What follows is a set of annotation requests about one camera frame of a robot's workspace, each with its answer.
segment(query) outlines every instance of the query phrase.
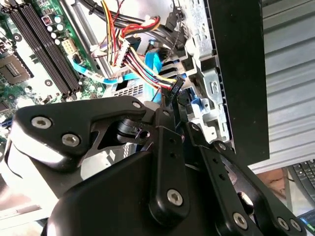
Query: ventilation grille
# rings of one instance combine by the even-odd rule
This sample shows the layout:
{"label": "ventilation grille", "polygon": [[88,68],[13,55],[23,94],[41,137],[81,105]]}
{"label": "ventilation grille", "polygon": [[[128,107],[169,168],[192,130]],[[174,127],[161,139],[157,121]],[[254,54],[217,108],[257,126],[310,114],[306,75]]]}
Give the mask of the ventilation grille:
{"label": "ventilation grille", "polygon": [[118,91],[114,94],[115,97],[119,96],[137,96],[143,93],[143,85],[134,86]]}

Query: cable tie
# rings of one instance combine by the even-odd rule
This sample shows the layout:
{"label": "cable tie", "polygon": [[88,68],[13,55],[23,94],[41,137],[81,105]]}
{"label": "cable tie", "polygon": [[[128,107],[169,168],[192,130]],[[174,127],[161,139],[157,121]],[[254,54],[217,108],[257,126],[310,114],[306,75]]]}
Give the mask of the cable tie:
{"label": "cable tie", "polygon": [[98,6],[97,2],[94,2],[93,7],[91,8],[91,10],[89,11],[89,15],[92,15],[96,9],[96,7]]}

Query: black metal bracket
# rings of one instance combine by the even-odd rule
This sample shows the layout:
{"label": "black metal bracket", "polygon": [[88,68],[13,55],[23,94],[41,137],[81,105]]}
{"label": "black metal bracket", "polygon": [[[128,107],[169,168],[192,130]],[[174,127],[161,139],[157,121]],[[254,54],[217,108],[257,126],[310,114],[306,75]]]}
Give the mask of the black metal bracket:
{"label": "black metal bracket", "polygon": [[254,220],[264,235],[305,235],[303,223],[289,211],[268,187],[223,142],[213,142],[224,165],[237,176],[236,192],[245,193],[253,203]]}
{"label": "black metal bracket", "polygon": [[[194,152],[194,165],[207,173],[211,183],[209,187],[216,196],[216,227],[221,235],[306,234],[303,223],[242,163],[230,147],[221,141],[209,145],[200,128],[193,123],[187,123],[185,137],[189,139],[187,143],[191,143],[190,151]],[[230,181],[231,176],[235,177],[235,181]],[[240,193],[247,194],[253,203],[254,222],[240,201]]]}
{"label": "black metal bracket", "polygon": [[[20,152],[59,172],[76,170],[83,159],[106,148],[127,142],[142,145],[143,151],[154,156],[151,214],[161,225],[175,226],[189,213],[189,196],[187,182],[183,181],[182,138],[175,132],[174,120],[170,108],[153,112],[130,96],[26,107],[16,113],[12,141]],[[50,126],[43,128],[44,122]],[[66,145],[65,134],[75,135],[80,142]],[[43,158],[43,152],[30,152],[25,145],[29,140],[36,141],[31,144],[33,148],[51,155]]]}

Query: black mounting arm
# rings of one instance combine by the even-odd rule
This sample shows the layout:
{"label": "black mounting arm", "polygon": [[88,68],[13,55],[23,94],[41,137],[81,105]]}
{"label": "black mounting arm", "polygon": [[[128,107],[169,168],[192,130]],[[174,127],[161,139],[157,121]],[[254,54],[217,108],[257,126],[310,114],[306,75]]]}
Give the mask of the black mounting arm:
{"label": "black mounting arm", "polygon": [[[75,172],[84,158],[107,148],[127,142],[142,147],[68,190],[55,206],[47,232],[306,235],[302,222],[226,144],[208,144],[190,122],[179,132],[174,119],[178,112],[170,107],[152,111],[124,96],[17,111],[11,146],[56,175]],[[241,192],[252,206],[240,198]]]}

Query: metal bracket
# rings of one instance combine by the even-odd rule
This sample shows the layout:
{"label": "metal bracket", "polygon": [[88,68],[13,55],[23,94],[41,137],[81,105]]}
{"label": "metal bracket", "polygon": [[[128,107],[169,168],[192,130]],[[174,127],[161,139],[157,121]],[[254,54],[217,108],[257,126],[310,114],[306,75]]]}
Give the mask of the metal bracket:
{"label": "metal bracket", "polygon": [[306,235],[303,223],[273,195],[266,185],[221,141],[213,142],[222,162],[237,176],[234,188],[253,203],[256,225],[264,235]]}
{"label": "metal bracket", "polygon": [[163,126],[154,136],[149,208],[161,225],[175,226],[190,208],[182,138]]}
{"label": "metal bracket", "polygon": [[262,236],[258,227],[246,214],[229,175],[220,160],[220,154],[210,150],[201,129],[194,123],[187,123],[186,138],[193,146],[194,157],[201,171],[206,173],[207,187],[214,193],[213,202],[216,217],[216,227],[220,235],[255,235]]}
{"label": "metal bracket", "polygon": [[15,114],[11,139],[20,152],[55,170],[70,172],[84,158],[122,144],[116,138],[101,145],[110,132],[117,134],[113,124],[126,118],[141,120],[148,110],[131,96],[25,107]]}

